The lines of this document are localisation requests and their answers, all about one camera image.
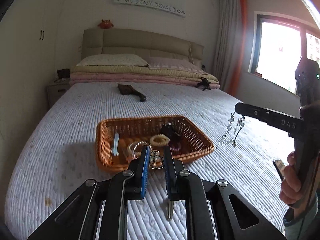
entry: window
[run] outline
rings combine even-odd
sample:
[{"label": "window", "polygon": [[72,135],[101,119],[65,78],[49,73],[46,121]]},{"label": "window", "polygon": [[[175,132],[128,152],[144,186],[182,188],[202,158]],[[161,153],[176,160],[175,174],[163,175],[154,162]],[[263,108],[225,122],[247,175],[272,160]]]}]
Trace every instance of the window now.
[{"label": "window", "polygon": [[319,57],[320,49],[319,47],[316,47],[316,50],[313,49],[313,46],[317,44],[317,41],[319,43],[319,39],[310,33],[307,33],[307,36],[312,36],[311,40],[307,40],[307,58],[316,60],[319,63],[318,59],[320,58]]},{"label": "window", "polygon": [[295,93],[294,72],[301,56],[320,63],[320,32],[282,17],[258,15],[252,73]]}]

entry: red stuffed toy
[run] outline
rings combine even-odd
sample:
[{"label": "red stuffed toy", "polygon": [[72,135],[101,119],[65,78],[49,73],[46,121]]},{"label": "red stuffed toy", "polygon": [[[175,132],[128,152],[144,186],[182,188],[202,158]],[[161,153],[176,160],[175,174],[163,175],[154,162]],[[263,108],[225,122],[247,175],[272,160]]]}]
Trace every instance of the red stuffed toy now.
[{"label": "red stuffed toy", "polygon": [[110,20],[102,20],[98,26],[102,29],[110,29],[113,27],[113,24]]}]

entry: curtain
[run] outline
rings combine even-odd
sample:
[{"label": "curtain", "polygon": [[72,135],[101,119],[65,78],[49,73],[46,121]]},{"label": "curtain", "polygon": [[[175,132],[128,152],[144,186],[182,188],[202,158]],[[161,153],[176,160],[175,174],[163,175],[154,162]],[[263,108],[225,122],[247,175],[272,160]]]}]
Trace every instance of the curtain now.
[{"label": "curtain", "polygon": [[219,16],[219,34],[212,70],[220,82],[220,89],[229,91],[233,73],[239,69],[240,64],[243,40],[241,1],[220,0]]},{"label": "curtain", "polygon": [[244,57],[244,47],[245,47],[245,38],[246,38],[246,31],[247,31],[247,0],[240,0],[241,5],[241,18],[242,18],[242,37],[241,37],[241,48],[240,48],[240,55],[236,65],[236,68],[233,70],[231,81],[228,88],[228,94],[232,96],[236,96],[240,75],[241,75],[241,68],[242,62]]}]

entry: finger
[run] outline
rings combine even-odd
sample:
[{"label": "finger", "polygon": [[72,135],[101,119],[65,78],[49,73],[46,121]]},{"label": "finger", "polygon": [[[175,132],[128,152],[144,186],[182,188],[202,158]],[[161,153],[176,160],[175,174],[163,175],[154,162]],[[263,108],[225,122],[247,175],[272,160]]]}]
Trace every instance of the finger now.
[{"label": "finger", "polygon": [[280,198],[284,203],[286,203],[287,205],[291,205],[291,204],[294,204],[294,203],[296,202],[296,200],[291,199],[291,198],[289,198],[288,196],[286,196],[283,191],[280,192],[279,198]]},{"label": "finger", "polygon": [[316,120],[320,115],[320,100],[300,108],[300,116],[305,120]]},{"label": "finger", "polygon": [[301,192],[295,192],[293,188],[291,188],[286,179],[284,179],[281,183],[282,192],[289,198],[294,199],[295,201],[302,198]]},{"label": "finger", "polygon": [[294,152],[291,152],[288,157],[287,157],[287,162],[289,163],[290,166],[294,166],[296,163],[296,160],[294,158]]},{"label": "finger", "polygon": [[284,177],[287,181],[288,185],[295,191],[298,192],[301,189],[301,182],[297,177],[296,172],[292,168],[292,166],[286,166],[284,168]]}]

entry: bedside table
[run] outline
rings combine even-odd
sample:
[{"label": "bedside table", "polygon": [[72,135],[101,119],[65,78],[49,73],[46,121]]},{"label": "bedside table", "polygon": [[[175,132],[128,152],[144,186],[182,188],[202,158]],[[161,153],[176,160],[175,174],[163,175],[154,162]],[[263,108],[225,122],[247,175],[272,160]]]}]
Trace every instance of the bedside table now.
[{"label": "bedside table", "polygon": [[49,108],[51,108],[58,99],[63,96],[65,92],[70,88],[70,79],[66,79],[61,82],[52,82],[47,86],[47,95],[49,101]]}]

